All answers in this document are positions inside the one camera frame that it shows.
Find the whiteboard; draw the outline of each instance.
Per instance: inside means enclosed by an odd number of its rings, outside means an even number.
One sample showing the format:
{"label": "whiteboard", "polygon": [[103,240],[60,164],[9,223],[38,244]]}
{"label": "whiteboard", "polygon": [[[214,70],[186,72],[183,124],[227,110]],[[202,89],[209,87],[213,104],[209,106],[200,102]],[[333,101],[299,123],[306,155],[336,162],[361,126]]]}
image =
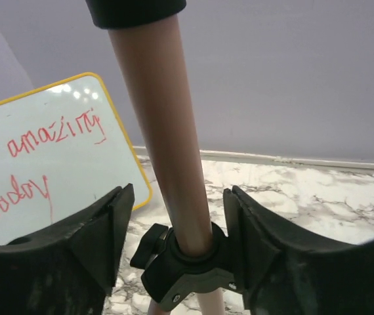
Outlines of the whiteboard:
{"label": "whiteboard", "polygon": [[0,102],[0,245],[128,183],[134,209],[149,202],[148,179],[97,75]]}

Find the white marble tile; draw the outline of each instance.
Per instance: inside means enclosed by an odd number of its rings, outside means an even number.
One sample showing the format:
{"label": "white marble tile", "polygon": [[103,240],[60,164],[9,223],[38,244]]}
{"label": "white marble tile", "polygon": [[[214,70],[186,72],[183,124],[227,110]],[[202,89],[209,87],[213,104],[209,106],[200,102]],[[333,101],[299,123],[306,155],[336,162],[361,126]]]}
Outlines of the white marble tile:
{"label": "white marble tile", "polygon": [[[106,301],[104,314],[145,314],[150,298],[140,281],[141,271],[129,266],[142,235],[153,225],[170,225],[159,188],[147,158],[142,164],[154,196],[131,219],[114,294]],[[374,238],[374,173],[203,161],[211,217],[221,227],[226,223],[222,191],[239,186],[251,197],[279,215],[321,235],[350,243]],[[225,292],[226,313],[243,311],[241,296]],[[174,315],[201,314],[189,297]]]}

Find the red handwriting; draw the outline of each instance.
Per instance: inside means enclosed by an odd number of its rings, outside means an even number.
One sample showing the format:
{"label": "red handwriting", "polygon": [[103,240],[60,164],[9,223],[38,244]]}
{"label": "red handwriting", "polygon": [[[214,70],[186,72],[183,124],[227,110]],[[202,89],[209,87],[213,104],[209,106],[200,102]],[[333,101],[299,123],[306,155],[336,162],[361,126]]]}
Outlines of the red handwriting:
{"label": "red handwriting", "polygon": [[37,131],[28,131],[23,134],[19,140],[11,140],[8,142],[8,150],[12,157],[18,156],[21,152],[31,153],[42,143],[61,142],[68,138],[77,137],[87,133],[92,133],[97,127],[101,134],[101,140],[94,144],[101,144],[107,137],[101,126],[100,118],[92,114],[93,108],[83,112],[81,115],[69,121],[64,116],[58,121],[54,121],[48,127],[39,128]]}
{"label": "red handwriting", "polygon": [[30,179],[23,184],[19,184],[14,175],[10,176],[10,190],[0,196],[0,216],[1,213],[8,212],[14,205],[20,204],[23,200],[31,200],[41,195],[48,200],[50,207],[50,220],[53,222],[53,206],[50,198],[49,187],[47,185],[47,176],[42,176],[42,184],[35,183]]}

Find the pole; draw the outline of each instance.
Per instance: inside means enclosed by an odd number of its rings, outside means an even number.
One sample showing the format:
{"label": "pole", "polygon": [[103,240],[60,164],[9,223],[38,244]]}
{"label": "pole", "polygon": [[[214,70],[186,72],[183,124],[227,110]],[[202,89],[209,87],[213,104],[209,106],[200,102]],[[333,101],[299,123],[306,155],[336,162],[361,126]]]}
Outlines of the pole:
{"label": "pole", "polygon": [[[211,220],[177,15],[109,34],[177,242],[203,255]],[[220,289],[198,300],[202,314],[224,314]],[[152,301],[148,314],[166,313]]]}

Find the screw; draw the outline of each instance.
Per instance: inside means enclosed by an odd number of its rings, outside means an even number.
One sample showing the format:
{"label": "screw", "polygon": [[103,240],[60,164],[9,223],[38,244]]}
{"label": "screw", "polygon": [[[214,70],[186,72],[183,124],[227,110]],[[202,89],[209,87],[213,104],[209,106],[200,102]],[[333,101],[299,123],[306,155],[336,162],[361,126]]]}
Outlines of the screw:
{"label": "screw", "polygon": [[177,303],[179,299],[180,299],[180,295],[177,294],[177,295],[175,295],[175,296],[173,297],[173,302],[174,302],[174,303]]}

